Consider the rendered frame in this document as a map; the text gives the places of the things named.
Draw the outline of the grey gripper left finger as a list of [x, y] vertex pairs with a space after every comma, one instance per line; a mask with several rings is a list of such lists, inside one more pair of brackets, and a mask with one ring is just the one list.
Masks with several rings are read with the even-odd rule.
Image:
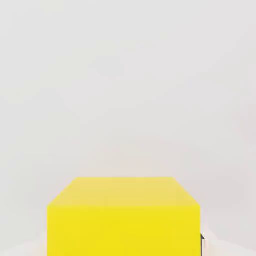
[[47, 256], [47, 231], [33, 240], [1, 251], [0, 256]]

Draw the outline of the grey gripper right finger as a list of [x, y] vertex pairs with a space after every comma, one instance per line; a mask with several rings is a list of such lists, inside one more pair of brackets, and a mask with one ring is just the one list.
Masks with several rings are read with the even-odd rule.
[[256, 251], [246, 249], [221, 239], [205, 225], [201, 227], [204, 237], [202, 256], [256, 256]]

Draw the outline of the small yellow cube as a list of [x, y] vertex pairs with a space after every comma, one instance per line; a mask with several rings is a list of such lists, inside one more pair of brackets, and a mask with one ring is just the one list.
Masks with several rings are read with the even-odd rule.
[[79, 177], [47, 206], [47, 256], [201, 256], [200, 205], [172, 177]]

